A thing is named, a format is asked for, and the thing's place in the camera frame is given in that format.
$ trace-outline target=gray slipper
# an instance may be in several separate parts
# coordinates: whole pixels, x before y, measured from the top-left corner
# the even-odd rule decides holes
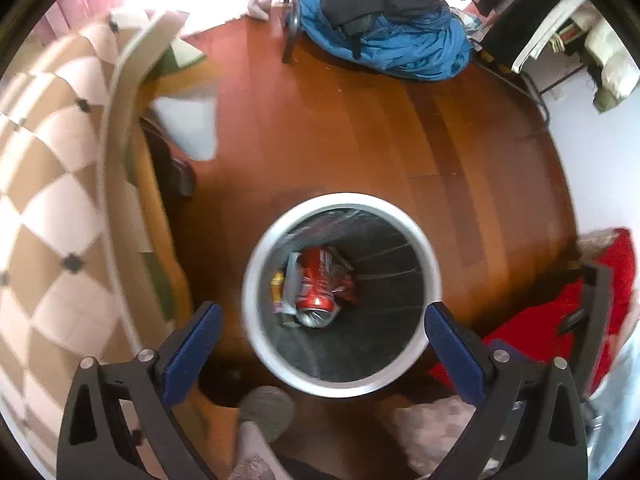
[[[281,389],[260,386],[246,394],[238,404],[240,421],[254,422],[264,439],[271,443],[291,424],[295,405]]]

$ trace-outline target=pile of clothes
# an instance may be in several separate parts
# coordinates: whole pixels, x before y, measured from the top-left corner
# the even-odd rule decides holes
[[[471,44],[444,0],[300,0],[302,27],[334,56],[421,80],[457,75]]]

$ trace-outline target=light blue fabric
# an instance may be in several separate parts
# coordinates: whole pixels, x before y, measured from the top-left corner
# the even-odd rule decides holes
[[[354,59],[344,34],[331,27],[320,9],[320,0],[300,0],[300,9],[302,27],[320,47],[380,72],[440,81],[457,75],[469,62],[471,43],[448,7],[405,23],[379,16],[362,37],[360,59]]]
[[[589,480],[598,480],[616,459],[640,420],[640,324],[620,349],[611,370],[590,397],[602,428],[589,456]]]

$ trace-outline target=blue gripper pad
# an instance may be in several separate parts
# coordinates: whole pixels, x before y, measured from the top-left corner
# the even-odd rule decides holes
[[[222,310],[212,304],[164,370],[162,403],[166,407],[180,404],[187,397],[221,332]]]
[[[482,368],[433,304],[424,311],[424,331],[462,400],[474,406],[484,403],[485,377]]]

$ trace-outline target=red cloth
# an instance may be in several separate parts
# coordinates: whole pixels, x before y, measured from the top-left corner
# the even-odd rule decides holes
[[[608,335],[617,335],[629,310],[632,287],[636,275],[636,256],[634,254],[631,233],[628,229],[616,229],[618,237],[596,261],[612,269],[612,303],[609,316]],[[573,334],[562,337],[556,335],[556,329],[567,314],[578,308],[582,279],[565,285],[558,297],[549,303],[526,308],[497,330],[491,332],[482,341],[489,345],[500,339],[518,349],[530,359],[538,362],[550,362],[555,356],[568,358],[574,344]],[[611,348],[605,340],[602,354],[591,383],[593,392],[611,366]],[[434,366],[429,375],[441,383],[453,388],[452,383],[441,364]]]

